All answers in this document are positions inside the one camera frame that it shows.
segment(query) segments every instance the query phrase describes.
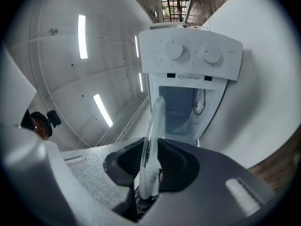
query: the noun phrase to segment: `white appliance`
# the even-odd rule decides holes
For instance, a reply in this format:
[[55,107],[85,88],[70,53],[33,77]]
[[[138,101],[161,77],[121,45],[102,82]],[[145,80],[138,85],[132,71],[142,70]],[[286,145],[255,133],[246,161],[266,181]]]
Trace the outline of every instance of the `white appliance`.
[[237,81],[241,42],[201,29],[160,28],[139,34],[150,107],[166,103],[165,138],[195,143],[213,118],[227,81]]

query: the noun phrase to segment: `ceiling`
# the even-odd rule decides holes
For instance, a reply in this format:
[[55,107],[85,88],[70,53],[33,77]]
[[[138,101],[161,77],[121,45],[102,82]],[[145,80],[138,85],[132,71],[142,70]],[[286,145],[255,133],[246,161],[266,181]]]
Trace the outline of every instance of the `ceiling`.
[[[79,56],[79,15],[86,16],[87,59]],[[50,140],[61,150],[114,142],[145,103],[134,36],[151,23],[136,0],[25,2],[6,44],[37,88],[30,112],[58,113],[62,124]],[[142,83],[146,88],[145,75]],[[96,94],[113,122],[111,128],[94,102]]]

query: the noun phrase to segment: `wooden floor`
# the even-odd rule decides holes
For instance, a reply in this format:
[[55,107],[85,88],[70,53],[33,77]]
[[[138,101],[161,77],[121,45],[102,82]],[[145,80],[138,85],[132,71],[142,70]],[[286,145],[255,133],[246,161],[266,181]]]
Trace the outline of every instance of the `wooden floor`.
[[[227,0],[192,0],[186,23],[202,26]],[[281,191],[295,173],[293,155],[301,149],[301,126],[274,154],[249,170],[263,178],[276,192]]]

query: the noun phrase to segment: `white knob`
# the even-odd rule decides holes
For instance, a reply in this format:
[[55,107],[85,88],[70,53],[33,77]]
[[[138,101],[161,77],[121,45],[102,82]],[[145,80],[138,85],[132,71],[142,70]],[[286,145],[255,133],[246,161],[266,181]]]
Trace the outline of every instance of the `white knob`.
[[212,43],[206,43],[203,50],[203,59],[210,64],[216,63],[220,60],[222,56],[221,51],[219,48],[212,44]]
[[162,53],[166,59],[177,59],[182,52],[183,46],[177,40],[168,40],[163,44]]

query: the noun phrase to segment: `window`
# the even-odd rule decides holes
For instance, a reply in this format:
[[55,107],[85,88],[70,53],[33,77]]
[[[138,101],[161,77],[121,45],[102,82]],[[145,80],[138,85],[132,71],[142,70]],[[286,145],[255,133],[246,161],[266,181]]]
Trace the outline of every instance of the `window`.
[[161,1],[163,22],[183,22],[186,13],[187,0],[169,0],[169,7],[167,0]]

